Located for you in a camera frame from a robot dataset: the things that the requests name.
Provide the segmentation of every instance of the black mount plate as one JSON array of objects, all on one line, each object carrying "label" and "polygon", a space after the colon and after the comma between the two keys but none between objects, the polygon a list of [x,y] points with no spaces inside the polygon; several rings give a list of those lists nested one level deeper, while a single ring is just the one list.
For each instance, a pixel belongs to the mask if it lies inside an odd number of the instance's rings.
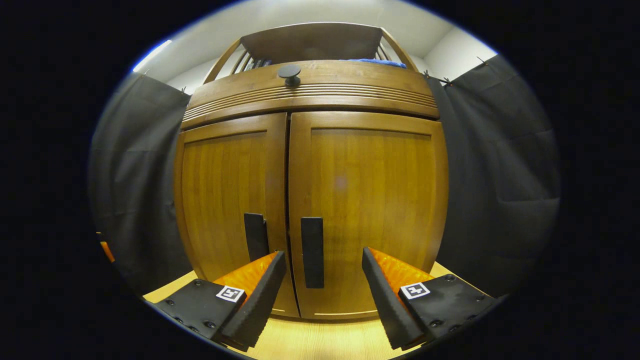
[{"label": "black mount plate", "polygon": [[195,279],[154,305],[192,331],[213,340],[245,299],[244,290]]},{"label": "black mount plate", "polygon": [[495,302],[453,274],[403,286],[398,295],[428,342],[472,322]]}]

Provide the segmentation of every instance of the white wall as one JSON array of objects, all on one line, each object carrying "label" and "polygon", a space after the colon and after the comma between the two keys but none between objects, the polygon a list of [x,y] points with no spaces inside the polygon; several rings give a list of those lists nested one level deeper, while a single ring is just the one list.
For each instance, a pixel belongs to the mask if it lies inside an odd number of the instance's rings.
[{"label": "white wall", "polygon": [[304,22],[351,22],[385,28],[405,51],[424,58],[453,25],[406,0],[245,0],[204,15],[176,34],[145,66],[166,83],[221,56],[241,36]]},{"label": "white wall", "polygon": [[460,28],[453,28],[424,57],[429,75],[453,80],[497,53]]},{"label": "white wall", "polygon": [[[220,73],[218,74],[216,79],[224,78],[225,76],[228,76],[229,74],[231,74],[231,70],[233,70],[234,66],[236,65],[236,61],[238,60],[240,55],[242,55],[243,51],[244,50],[238,50],[231,55],[229,60],[227,60],[225,65],[220,70]],[[395,56],[393,50],[388,49],[387,54],[389,55],[389,57],[391,57],[393,61],[400,62],[397,56]],[[427,65],[425,64],[424,59],[414,55],[409,55],[409,57],[411,58],[411,60],[413,60],[415,66],[418,68],[420,72],[424,72],[427,69]],[[190,70],[183,72],[182,74],[176,76],[175,78],[169,80],[167,84],[169,84],[170,86],[178,90],[186,86],[186,89],[184,90],[184,92],[189,95],[193,95],[193,92],[196,90],[196,88],[202,85],[202,82],[204,81],[204,77],[207,75],[207,73],[209,72],[213,64],[215,64],[217,61],[218,59],[214,59],[214,60],[202,63]]]},{"label": "white wall", "polygon": [[[216,79],[224,78],[231,74],[231,70],[233,70],[234,66],[236,66],[236,61],[242,55],[244,49],[240,49],[229,57],[229,60],[222,66],[222,69],[218,73]],[[207,61],[205,63],[201,63],[200,65],[189,69],[182,74],[176,76],[175,78],[167,81],[167,84],[173,86],[174,88],[180,90],[183,87],[187,87],[184,92],[189,95],[193,95],[193,92],[204,82],[204,77],[209,73],[211,67],[218,61],[219,58]]]}]

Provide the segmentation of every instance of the round black knob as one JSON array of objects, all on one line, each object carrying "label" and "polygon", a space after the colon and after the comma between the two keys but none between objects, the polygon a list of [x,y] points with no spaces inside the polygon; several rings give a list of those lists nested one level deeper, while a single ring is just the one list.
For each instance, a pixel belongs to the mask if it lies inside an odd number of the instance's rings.
[{"label": "round black knob", "polygon": [[287,86],[298,86],[300,84],[300,67],[295,64],[284,65],[278,69],[278,76],[285,78],[284,84]]}]

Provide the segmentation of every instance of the black curtain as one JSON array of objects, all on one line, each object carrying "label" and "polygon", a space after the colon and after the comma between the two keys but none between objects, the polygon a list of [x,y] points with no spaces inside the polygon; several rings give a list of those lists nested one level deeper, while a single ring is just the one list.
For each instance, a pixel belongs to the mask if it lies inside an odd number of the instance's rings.
[{"label": "black curtain", "polygon": [[173,158],[190,96],[132,73],[93,134],[88,191],[96,228],[138,295],[192,271],[175,221]]},{"label": "black curtain", "polygon": [[449,157],[449,207],[437,261],[501,296],[527,275],[556,223],[554,131],[532,90],[500,55],[451,86],[427,81]]}]

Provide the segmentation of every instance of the wooden door panel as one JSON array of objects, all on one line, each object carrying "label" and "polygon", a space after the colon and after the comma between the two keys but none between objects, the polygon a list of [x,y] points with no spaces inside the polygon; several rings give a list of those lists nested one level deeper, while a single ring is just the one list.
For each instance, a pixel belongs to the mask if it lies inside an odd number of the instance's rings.
[{"label": "wooden door panel", "polygon": [[[199,277],[208,281],[250,262],[244,214],[267,222],[269,250],[285,250],[286,114],[229,120],[180,134],[176,209]],[[287,274],[274,313],[299,316]]]},{"label": "wooden door panel", "polygon": [[[375,315],[361,266],[365,246],[426,271],[435,261],[448,192],[442,128],[339,111],[294,113],[291,121],[289,212],[301,315]],[[323,289],[305,286],[300,217],[323,218]]]}]

